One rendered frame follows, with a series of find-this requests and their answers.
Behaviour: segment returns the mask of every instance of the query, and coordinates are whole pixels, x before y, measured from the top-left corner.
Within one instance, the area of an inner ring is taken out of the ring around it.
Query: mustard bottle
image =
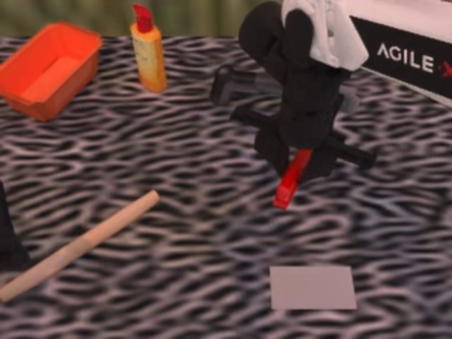
[[[131,33],[140,82],[151,92],[162,92],[167,88],[162,35],[146,7],[134,4],[133,9],[136,22],[131,25]]]

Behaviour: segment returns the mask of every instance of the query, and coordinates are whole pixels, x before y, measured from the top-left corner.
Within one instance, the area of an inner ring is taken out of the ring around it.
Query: wooden stick
[[[18,295],[36,287],[47,278],[67,267],[104,240],[136,221],[159,201],[156,191],[151,191],[126,206],[106,221],[82,234],[36,266],[20,274],[0,288],[0,302],[9,302]]]

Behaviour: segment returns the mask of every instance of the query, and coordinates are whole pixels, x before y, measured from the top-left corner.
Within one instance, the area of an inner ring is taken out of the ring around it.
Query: background curtain
[[[66,21],[105,36],[129,35],[131,5],[146,5],[165,36],[236,36],[245,15],[265,0],[0,0],[0,35],[30,36]]]

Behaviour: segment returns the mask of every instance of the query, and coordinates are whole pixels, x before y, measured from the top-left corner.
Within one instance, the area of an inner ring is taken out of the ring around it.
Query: orange bin
[[[0,65],[0,95],[13,109],[49,121],[95,77],[101,46],[96,33],[46,25]]]

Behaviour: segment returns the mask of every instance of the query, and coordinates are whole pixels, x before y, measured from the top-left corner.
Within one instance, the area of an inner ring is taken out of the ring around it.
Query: table
[[[0,38],[0,61],[24,41]],[[219,65],[258,67],[230,38],[164,46],[163,95],[138,83],[131,39],[110,37],[96,79],[58,119],[39,123],[0,101],[0,178],[34,262],[148,190],[162,196],[1,306],[0,338],[451,338],[452,112],[357,72],[349,85],[362,106],[336,126],[378,151],[377,166],[340,163],[280,211],[255,130],[208,100]],[[278,108],[264,94],[238,100]],[[270,309],[269,266],[326,264],[352,267],[357,311]]]

